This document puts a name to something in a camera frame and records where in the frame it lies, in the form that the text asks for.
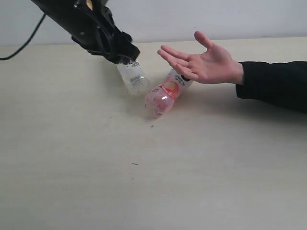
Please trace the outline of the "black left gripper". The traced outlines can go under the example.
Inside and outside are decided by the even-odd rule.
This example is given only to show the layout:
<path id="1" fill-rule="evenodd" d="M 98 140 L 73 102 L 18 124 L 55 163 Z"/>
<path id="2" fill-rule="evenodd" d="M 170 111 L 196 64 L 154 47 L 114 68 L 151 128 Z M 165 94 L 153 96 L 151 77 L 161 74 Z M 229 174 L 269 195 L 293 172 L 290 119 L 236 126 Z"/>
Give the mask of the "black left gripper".
<path id="1" fill-rule="evenodd" d="M 132 37 L 115 25 L 111 10 L 104 4 L 75 4 L 93 24 L 96 47 L 88 48 L 93 55 L 103 56 L 114 64 L 129 64 L 136 61 L 140 50 L 132 43 Z"/>

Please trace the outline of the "black sleeved right forearm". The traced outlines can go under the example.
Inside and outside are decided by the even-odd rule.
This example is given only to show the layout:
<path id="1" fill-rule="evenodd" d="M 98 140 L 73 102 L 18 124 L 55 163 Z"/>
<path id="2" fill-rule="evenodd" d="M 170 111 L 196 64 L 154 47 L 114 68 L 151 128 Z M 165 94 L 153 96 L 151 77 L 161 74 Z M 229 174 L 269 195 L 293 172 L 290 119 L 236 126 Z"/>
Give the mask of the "black sleeved right forearm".
<path id="1" fill-rule="evenodd" d="M 241 99 L 259 100 L 281 108 L 307 112 L 307 63 L 241 62 L 243 84 L 236 85 Z"/>

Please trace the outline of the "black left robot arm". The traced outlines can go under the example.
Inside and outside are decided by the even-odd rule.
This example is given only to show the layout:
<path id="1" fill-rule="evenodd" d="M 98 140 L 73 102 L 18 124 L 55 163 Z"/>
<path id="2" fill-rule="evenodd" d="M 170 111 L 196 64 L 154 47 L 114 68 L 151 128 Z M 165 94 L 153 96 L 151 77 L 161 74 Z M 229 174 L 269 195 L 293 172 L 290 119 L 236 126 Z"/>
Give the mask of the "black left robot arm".
<path id="1" fill-rule="evenodd" d="M 34 0 L 33 3 L 91 55 L 114 64 L 136 61 L 140 50 L 117 28 L 106 0 Z"/>

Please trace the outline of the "person's right hand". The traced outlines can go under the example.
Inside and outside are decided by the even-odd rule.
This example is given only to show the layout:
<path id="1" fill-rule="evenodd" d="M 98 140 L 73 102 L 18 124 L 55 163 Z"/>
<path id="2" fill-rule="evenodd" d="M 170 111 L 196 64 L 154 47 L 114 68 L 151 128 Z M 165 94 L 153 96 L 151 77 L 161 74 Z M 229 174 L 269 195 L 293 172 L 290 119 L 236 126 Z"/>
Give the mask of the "person's right hand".
<path id="1" fill-rule="evenodd" d="M 206 48 L 201 54 L 180 52 L 169 46 L 161 46 L 158 54 L 187 79 L 202 84 L 243 84 L 242 64 L 232 59 L 223 47 L 212 42 L 204 33 L 196 31 L 194 38 Z"/>

